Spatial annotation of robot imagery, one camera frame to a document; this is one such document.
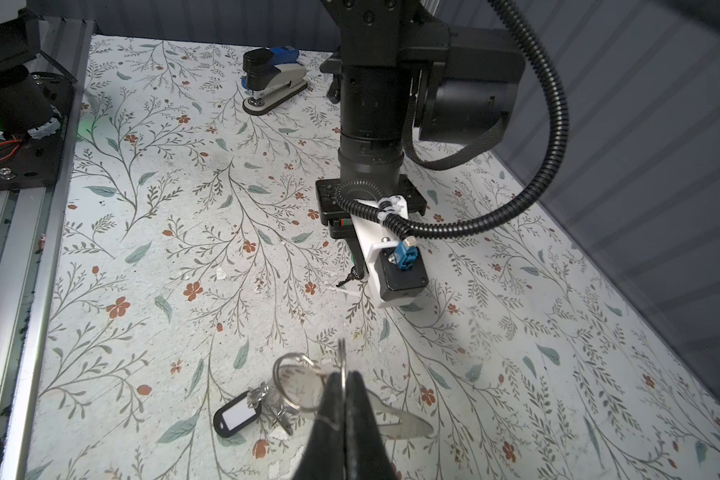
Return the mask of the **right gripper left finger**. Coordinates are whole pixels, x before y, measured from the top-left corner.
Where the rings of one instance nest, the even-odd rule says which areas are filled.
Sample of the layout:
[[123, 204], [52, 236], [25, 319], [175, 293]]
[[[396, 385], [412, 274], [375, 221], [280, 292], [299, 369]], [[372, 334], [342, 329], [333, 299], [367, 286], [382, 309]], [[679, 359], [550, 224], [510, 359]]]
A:
[[341, 375], [332, 373], [325, 383], [314, 424], [294, 479], [345, 478], [344, 420]]

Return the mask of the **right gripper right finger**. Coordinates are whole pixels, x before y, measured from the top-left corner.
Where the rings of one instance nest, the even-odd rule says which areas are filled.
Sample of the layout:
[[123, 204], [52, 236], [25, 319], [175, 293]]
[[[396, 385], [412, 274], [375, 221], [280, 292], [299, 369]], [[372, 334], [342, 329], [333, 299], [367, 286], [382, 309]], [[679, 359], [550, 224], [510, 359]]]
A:
[[358, 372], [350, 372], [346, 382], [345, 470], [347, 479], [396, 479]]

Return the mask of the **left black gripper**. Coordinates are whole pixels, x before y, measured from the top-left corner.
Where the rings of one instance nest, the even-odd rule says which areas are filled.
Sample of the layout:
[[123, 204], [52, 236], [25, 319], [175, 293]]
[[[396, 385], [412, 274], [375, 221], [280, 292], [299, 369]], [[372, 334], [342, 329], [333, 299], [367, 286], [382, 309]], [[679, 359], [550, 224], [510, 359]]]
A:
[[372, 225], [384, 226], [379, 211], [403, 217], [408, 213], [423, 215], [427, 202], [406, 175], [400, 175], [397, 189], [384, 196], [377, 186], [366, 181], [343, 182], [323, 179], [315, 184], [320, 222], [335, 240], [356, 239], [354, 218], [370, 220]]

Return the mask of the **black tag key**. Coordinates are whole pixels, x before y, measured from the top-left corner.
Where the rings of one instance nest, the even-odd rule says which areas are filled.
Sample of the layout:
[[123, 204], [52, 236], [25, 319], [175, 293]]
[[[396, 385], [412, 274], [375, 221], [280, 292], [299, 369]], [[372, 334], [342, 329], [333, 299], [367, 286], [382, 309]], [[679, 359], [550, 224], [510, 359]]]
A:
[[275, 388], [268, 385], [244, 392], [224, 404], [214, 414], [212, 425], [221, 438], [231, 439], [257, 420], [279, 427], [288, 436], [294, 433], [289, 410]]

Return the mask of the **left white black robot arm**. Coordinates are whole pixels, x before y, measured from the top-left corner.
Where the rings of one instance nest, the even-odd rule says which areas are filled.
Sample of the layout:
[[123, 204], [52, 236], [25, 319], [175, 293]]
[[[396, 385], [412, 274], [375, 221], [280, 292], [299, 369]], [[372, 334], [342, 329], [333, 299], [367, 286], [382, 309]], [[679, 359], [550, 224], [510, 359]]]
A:
[[525, 58], [503, 30], [451, 27], [418, 1], [326, 1], [340, 45], [320, 66], [340, 106], [340, 176], [316, 184], [320, 221], [334, 239], [356, 234], [333, 198], [366, 180], [425, 202], [401, 175], [405, 159], [432, 170], [461, 166], [503, 139]]

